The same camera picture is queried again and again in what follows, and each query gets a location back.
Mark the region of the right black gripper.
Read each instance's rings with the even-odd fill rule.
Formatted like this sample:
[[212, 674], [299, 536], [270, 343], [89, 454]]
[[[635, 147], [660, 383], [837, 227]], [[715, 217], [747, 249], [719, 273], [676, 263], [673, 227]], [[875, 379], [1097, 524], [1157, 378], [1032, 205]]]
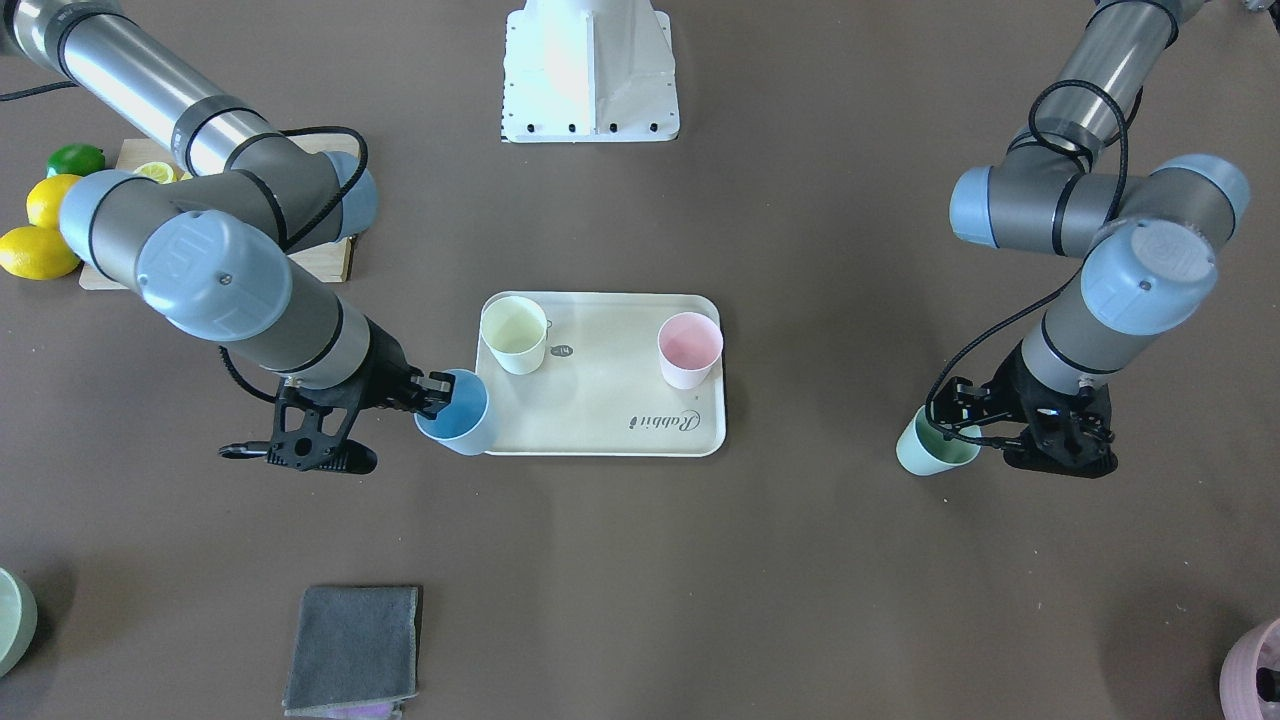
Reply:
[[349, 438], [362, 410], [392, 407], [436, 419], [451, 405], [454, 374], [420, 372], [406, 361], [397, 340], [376, 323], [366, 324], [369, 347], [353, 375], [325, 389], [282, 380], [271, 397], [271, 438], [227, 445], [219, 454], [228, 459], [265, 457], [271, 465], [298, 471], [369, 474], [376, 468], [378, 456]]

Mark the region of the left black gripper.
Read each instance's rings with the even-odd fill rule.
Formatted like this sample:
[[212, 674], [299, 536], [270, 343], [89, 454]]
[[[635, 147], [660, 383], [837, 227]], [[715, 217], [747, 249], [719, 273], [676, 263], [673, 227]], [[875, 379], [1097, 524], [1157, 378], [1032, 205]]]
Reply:
[[933, 389], [925, 419], [945, 439], [1000, 450], [1007, 465], [1030, 471], [1101, 478], [1117, 469], [1107, 386], [1060, 393], [1036, 379], [1015, 348], [992, 380], [975, 386], [956, 375]]

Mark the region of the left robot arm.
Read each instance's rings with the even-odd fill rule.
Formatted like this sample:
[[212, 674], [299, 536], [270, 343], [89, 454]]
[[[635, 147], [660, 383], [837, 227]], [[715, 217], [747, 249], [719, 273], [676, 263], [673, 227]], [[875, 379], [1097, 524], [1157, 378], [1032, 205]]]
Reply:
[[1059, 78], [1034, 100], [1002, 163], [957, 179], [954, 233], [989, 249], [1079, 258], [1036, 302], [1039, 320], [977, 384], [943, 370], [896, 452], [919, 477], [960, 468], [983, 448], [1012, 468], [1098, 478], [1117, 468], [1110, 382], [1190, 318], [1219, 278], [1217, 254], [1251, 201], [1221, 158], [1174, 158], [1132, 178], [1096, 164], [1128, 155], [1147, 76], [1198, 1], [1100, 1]]

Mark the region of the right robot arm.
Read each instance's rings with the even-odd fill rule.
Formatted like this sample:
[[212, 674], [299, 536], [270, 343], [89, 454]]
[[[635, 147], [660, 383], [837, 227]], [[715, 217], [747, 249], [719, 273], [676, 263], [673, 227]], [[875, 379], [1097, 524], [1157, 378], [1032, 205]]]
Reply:
[[376, 455], [349, 437], [362, 410], [434, 419], [451, 405], [451, 373], [412, 366], [392, 336], [293, 259], [372, 224], [366, 143], [356, 154], [303, 150], [116, 1], [5, 1], [3, 51], [100, 97], [191, 173], [161, 184], [96, 172], [73, 186], [59, 219], [84, 264], [224, 357], [279, 377], [270, 439], [228, 445], [224, 457], [366, 474]]

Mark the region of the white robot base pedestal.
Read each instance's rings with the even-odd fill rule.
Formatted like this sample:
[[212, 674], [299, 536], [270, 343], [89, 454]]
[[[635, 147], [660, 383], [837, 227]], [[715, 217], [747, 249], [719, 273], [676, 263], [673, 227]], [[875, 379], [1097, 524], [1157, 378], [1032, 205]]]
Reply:
[[678, 137], [671, 19], [649, 1], [527, 1], [506, 18], [503, 69], [506, 142]]

